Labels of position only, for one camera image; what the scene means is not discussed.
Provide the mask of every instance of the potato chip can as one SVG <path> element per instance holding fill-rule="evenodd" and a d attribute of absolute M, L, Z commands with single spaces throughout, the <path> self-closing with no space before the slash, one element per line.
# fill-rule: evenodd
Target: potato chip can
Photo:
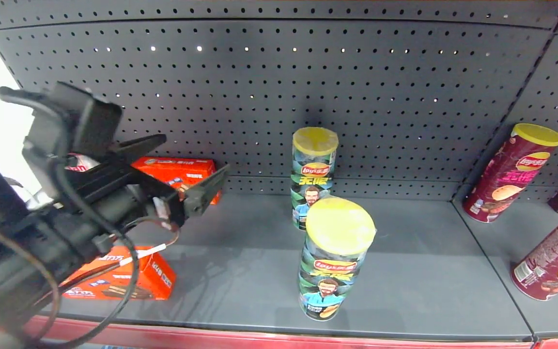
<path fill-rule="evenodd" d="M 338 145 L 337 134 L 321 127 L 301 128 L 292 137 L 292 217 L 301 230 L 311 205 L 330 194 Z"/>
<path fill-rule="evenodd" d="M 492 223 L 533 181 L 556 146 L 556 131 L 516 124 L 464 201 L 464 210 L 476 221 Z"/>
<path fill-rule="evenodd" d="M 558 294 L 558 227 L 511 270 L 511 280 L 534 300 Z"/>
<path fill-rule="evenodd" d="M 334 196 L 317 201 L 308 219 L 299 300 L 309 318 L 326 321 L 337 314 L 357 280 L 376 227 L 361 206 Z"/>

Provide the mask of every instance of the yellow lid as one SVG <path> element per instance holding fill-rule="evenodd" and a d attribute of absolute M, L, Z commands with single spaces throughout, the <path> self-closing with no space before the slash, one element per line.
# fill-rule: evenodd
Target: yellow lid
<path fill-rule="evenodd" d="M 337 133 L 326 128 L 304 127 L 294 133 L 292 144 L 307 155 L 322 157 L 335 152 L 339 139 L 337 139 Z"/>
<path fill-rule="evenodd" d="M 516 124 L 513 131 L 531 143 L 543 146 L 558 146 L 558 132 L 534 124 Z"/>
<path fill-rule="evenodd" d="M 311 206 L 307 213 L 307 234 L 323 250 L 348 256 L 370 247 L 376 227 L 361 206 L 330 196 Z"/>

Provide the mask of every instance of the red chip can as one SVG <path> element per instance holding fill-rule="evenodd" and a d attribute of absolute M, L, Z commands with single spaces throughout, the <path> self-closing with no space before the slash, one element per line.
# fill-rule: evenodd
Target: red chip can
<path fill-rule="evenodd" d="M 558 227 L 511 270 L 511 280 L 534 300 L 558 294 Z"/>
<path fill-rule="evenodd" d="M 463 208 L 476 221 L 492 223 L 533 181 L 558 146 L 558 133 L 533 124 L 516 124 L 490 160 Z"/>

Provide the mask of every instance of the shelf surface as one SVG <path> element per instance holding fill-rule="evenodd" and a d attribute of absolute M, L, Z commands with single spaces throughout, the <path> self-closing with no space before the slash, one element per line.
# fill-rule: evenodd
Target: shelf surface
<path fill-rule="evenodd" d="M 468 217 L 461 204 L 456 203 L 456 207 L 535 334 L 558 337 L 558 295 L 547 302 L 533 300 L 510 278 L 511 263 L 527 255 L 558 225 L 558 213 L 545 203 L 516 203 L 494 223 L 487 224 Z"/>
<path fill-rule="evenodd" d="M 431 340 L 522 340 L 513 301 L 452 204 L 355 199 L 378 235 L 359 280 L 328 322 L 299 308 L 297 268 L 304 233 L 288 196 L 227 194 L 191 219 L 161 252 L 177 273 L 168 301 L 131 301 L 122 323 L 200 329 Z M 169 233 L 152 223 L 138 245 Z M 98 320 L 117 301 L 64 300 L 62 316 Z"/>

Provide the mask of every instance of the orange box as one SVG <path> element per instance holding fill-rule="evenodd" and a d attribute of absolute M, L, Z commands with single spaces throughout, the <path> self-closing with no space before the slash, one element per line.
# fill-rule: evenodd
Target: orange box
<path fill-rule="evenodd" d="M 217 171 L 215 162 L 210 159 L 142 157 L 132 166 L 183 192 Z M 220 199 L 221 192 L 217 193 L 211 204 L 216 205 Z"/>
<path fill-rule="evenodd" d="M 152 247 L 136 247 L 137 251 L 149 250 L 150 248 Z M 128 248 L 124 246 L 113 247 L 106 256 L 87 263 L 66 279 L 64 283 L 94 268 L 109 265 L 128 257 L 130 257 Z M 132 274 L 133 263 L 128 263 L 73 287 L 64 293 L 64 297 L 82 298 L 84 300 L 119 300 L 124 296 Z M 173 283 L 175 283 L 175 272 L 159 253 L 151 254 L 139 259 L 139 281 L 131 298 L 134 300 L 167 300 L 171 294 Z"/>

